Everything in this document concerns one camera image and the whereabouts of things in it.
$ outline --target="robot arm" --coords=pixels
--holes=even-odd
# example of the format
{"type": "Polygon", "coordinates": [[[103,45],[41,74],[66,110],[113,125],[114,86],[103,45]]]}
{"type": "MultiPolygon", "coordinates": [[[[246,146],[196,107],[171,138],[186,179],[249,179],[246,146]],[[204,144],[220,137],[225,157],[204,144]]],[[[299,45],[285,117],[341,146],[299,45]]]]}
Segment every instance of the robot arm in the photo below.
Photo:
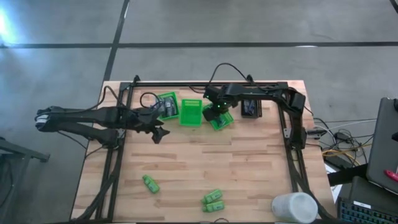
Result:
{"type": "Polygon", "coordinates": [[[226,113],[231,106],[236,107],[241,100],[272,100],[290,116],[292,129],[289,143],[292,148],[303,149],[305,147],[307,134],[302,126],[305,96],[294,88],[244,87],[236,83],[230,83],[221,88],[209,85],[205,88],[203,97],[208,98],[213,103],[211,108],[203,111],[207,121],[214,120],[219,115],[226,113]]]}
{"type": "Polygon", "coordinates": [[[134,130],[138,133],[153,133],[152,140],[158,144],[170,131],[162,129],[159,112],[153,108],[136,108],[123,106],[103,107],[97,110],[65,109],[51,106],[38,110],[36,128],[42,132],[66,131],[81,135],[87,139],[96,139],[102,145],[116,147],[121,135],[117,129],[134,130]],[[97,129],[79,123],[97,123],[107,129],[97,129]]]}

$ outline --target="white plastic container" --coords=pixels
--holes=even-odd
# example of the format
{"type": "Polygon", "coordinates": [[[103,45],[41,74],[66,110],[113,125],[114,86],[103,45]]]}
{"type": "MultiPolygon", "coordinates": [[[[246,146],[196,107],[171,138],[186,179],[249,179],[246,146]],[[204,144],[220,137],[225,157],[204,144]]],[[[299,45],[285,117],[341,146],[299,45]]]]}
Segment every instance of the white plastic container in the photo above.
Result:
{"type": "Polygon", "coordinates": [[[318,205],[309,194],[297,192],[274,198],[272,212],[289,222],[311,223],[318,215],[318,205]]]}

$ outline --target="small green block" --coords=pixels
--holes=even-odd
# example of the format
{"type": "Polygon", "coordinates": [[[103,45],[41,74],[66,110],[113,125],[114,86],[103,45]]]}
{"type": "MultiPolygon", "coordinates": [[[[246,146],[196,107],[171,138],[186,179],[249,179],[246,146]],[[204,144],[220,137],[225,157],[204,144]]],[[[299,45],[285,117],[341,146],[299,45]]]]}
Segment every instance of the small green block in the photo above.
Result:
{"type": "Polygon", "coordinates": [[[209,194],[206,194],[203,199],[201,200],[202,203],[207,204],[211,202],[215,202],[223,196],[221,190],[216,189],[209,194]]]}
{"type": "Polygon", "coordinates": [[[153,194],[156,194],[160,190],[160,187],[150,176],[144,175],[142,176],[142,179],[144,180],[144,184],[153,194]]]}
{"type": "Polygon", "coordinates": [[[215,211],[219,211],[225,208],[224,202],[223,201],[219,201],[219,202],[213,202],[213,203],[209,203],[207,205],[204,205],[201,210],[203,212],[215,212],[215,211]]]}

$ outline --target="green object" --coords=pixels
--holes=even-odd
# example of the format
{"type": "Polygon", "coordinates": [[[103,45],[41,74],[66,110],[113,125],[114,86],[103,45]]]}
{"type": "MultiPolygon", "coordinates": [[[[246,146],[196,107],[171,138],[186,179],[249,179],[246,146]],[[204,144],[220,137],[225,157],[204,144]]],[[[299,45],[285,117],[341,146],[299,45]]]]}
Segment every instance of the green object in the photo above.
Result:
{"type": "Polygon", "coordinates": [[[180,124],[183,126],[201,126],[201,100],[182,100],[180,124]]]}
{"type": "Polygon", "coordinates": [[[145,185],[148,187],[148,189],[153,193],[156,194],[159,190],[160,187],[156,184],[156,182],[149,177],[148,175],[142,176],[142,179],[144,180],[145,185]]]}
{"type": "Polygon", "coordinates": [[[224,209],[224,202],[219,201],[219,202],[213,202],[207,205],[204,205],[201,210],[204,212],[215,212],[224,209]]]}
{"type": "MultiPolygon", "coordinates": [[[[206,108],[209,108],[213,106],[212,103],[206,105],[205,107],[203,107],[203,110],[206,108]]],[[[225,113],[225,114],[221,114],[219,119],[214,119],[213,121],[210,121],[210,124],[212,125],[212,127],[214,128],[214,130],[221,130],[225,127],[227,127],[229,124],[234,122],[234,118],[231,116],[231,114],[229,112],[225,113]]]]}
{"type": "Polygon", "coordinates": [[[201,200],[202,203],[207,204],[211,202],[215,202],[216,200],[220,199],[223,196],[221,190],[214,190],[210,194],[206,194],[203,199],[201,200]]]}
{"type": "Polygon", "coordinates": [[[159,116],[159,119],[161,120],[166,120],[166,119],[172,119],[172,118],[178,118],[178,116],[180,116],[180,109],[178,108],[178,100],[177,100],[177,96],[175,95],[175,92],[170,92],[170,93],[163,93],[158,95],[159,98],[165,99],[165,98],[173,98],[174,101],[174,110],[176,110],[176,115],[173,116],[165,116],[164,114],[159,116]]]}

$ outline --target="wooden tabletop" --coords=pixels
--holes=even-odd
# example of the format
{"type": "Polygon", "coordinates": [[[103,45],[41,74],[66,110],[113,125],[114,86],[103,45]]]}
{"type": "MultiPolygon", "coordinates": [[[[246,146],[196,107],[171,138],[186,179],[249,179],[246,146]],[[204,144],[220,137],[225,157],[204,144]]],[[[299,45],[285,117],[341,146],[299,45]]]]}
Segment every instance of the wooden tabletop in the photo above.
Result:
{"type": "MultiPolygon", "coordinates": [[[[307,95],[302,80],[287,82],[307,95]]],[[[119,84],[104,82],[104,86],[109,85],[116,93],[119,84]]],[[[156,94],[174,91],[179,103],[184,98],[202,99],[204,105],[209,103],[189,88],[145,87],[134,88],[132,108],[140,107],[139,97],[145,91],[156,94]]],[[[144,103],[153,104],[152,97],[146,95],[144,103]]],[[[116,100],[107,92],[101,106],[114,105],[116,100]]],[[[310,108],[308,97],[306,106],[310,108]]],[[[271,201],[278,195],[291,193],[292,189],[277,105],[262,101],[263,115],[258,119],[242,118],[240,106],[229,111],[234,123],[221,131],[214,131],[204,118],[199,128],[180,126],[178,119],[164,121],[163,128],[171,133],[163,137],[160,144],[152,142],[152,134],[128,131],[113,221],[212,222],[217,218],[230,222],[278,221],[271,212],[271,201]],[[159,193],[154,195],[148,191],[142,181],[144,174],[159,184],[159,193]],[[200,200],[214,189],[222,190],[225,209],[203,213],[200,200]]],[[[308,111],[304,111],[303,125],[313,127],[308,111]]],[[[91,142],[88,153],[98,147],[98,142],[91,142]]],[[[307,146],[303,156],[312,192],[335,215],[319,148],[307,146]]],[[[85,161],[72,218],[79,216],[98,193],[105,157],[106,150],[102,149],[85,161]]],[[[104,215],[108,211],[108,200],[109,197],[104,215]]]]}

